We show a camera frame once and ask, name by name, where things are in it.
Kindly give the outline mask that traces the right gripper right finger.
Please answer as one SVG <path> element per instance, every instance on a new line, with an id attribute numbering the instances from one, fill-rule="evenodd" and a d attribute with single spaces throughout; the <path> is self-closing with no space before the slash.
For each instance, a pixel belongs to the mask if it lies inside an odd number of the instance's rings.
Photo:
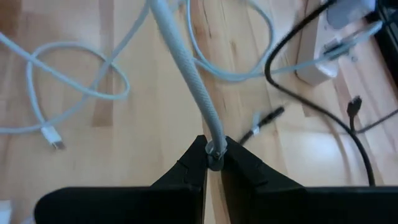
<path id="1" fill-rule="evenodd" d="M 397 187 L 304 187 L 231 138 L 222 182 L 231 223 L 397 223 Z"/>

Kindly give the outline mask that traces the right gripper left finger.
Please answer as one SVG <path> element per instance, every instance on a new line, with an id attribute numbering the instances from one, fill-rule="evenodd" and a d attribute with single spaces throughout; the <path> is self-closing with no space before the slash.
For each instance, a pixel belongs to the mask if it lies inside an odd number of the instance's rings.
<path id="1" fill-rule="evenodd" d="M 183 156 L 145 187 L 65 187 L 35 205 L 36 223 L 203 223 L 207 144 L 197 136 Z"/>

